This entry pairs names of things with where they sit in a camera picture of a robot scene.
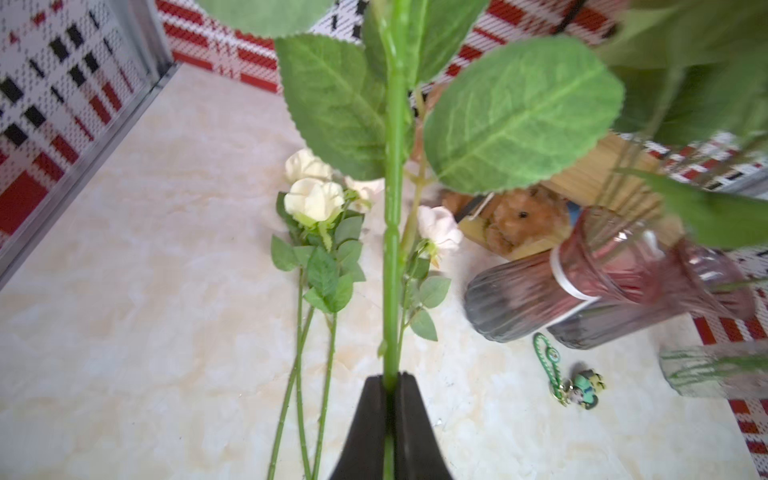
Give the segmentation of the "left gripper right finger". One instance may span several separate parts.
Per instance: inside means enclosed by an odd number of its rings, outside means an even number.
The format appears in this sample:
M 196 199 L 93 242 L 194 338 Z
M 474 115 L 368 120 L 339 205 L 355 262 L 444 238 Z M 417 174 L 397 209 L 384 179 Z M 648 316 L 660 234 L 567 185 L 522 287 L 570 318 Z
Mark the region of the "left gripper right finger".
M 399 374 L 394 392 L 394 478 L 452 480 L 416 378 Z

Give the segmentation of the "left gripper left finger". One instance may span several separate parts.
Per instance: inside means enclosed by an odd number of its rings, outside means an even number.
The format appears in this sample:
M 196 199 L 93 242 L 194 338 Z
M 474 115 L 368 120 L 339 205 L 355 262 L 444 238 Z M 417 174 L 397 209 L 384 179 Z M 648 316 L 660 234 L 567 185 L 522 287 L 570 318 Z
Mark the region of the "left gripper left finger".
M 382 480 L 387 393 L 382 377 L 368 377 L 331 480 Z

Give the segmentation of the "white rose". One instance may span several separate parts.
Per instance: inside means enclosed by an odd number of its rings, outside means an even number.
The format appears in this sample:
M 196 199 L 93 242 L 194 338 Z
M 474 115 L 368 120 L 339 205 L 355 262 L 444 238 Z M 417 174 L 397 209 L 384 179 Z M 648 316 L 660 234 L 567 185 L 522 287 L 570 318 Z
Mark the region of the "white rose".
M 338 317 L 352 299 L 354 285 L 365 280 L 359 265 L 360 236 L 365 219 L 352 210 L 359 196 L 331 180 L 304 178 L 278 195 L 276 210 L 288 227 L 288 241 L 274 236 L 270 254 L 283 272 L 298 273 L 297 342 L 278 425 L 269 458 L 267 477 L 277 477 L 280 447 L 287 414 L 296 407 L 302 473 L 317 479 L 320 473 L 336 353 Z M 318 415 L 315 450 L 309 451 L 304 412 L 303 353 L 312 321 L 320 314 L 328 329 L 328 354 Z
M 316 156 L 311 149 L 303 148 L 286 160 L 285 176 L 291 183 L 303 179 L 331 181 L 333 168 Z

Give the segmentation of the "cream rose flower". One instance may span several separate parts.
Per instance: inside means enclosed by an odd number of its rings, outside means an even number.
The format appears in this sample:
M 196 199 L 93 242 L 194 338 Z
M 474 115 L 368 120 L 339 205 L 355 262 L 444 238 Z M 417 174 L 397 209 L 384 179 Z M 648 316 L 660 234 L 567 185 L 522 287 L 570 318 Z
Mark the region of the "cream rose flower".
M 385 183 L 383 383 L 399 376 L 403 274 L 416 223 L 402 219 L 405 164 L 420 153 L 449 189 L 528 186 L 571 166 L 617 118 L 624 88 L 582 41 L 496 47 L 438 88 L 484 1 L 373 1 L 359 42 L 313 32 L 327 1 L 205 1 L 234 29 L 271 40 L 284 100 L 306 145 L 340 173 Z

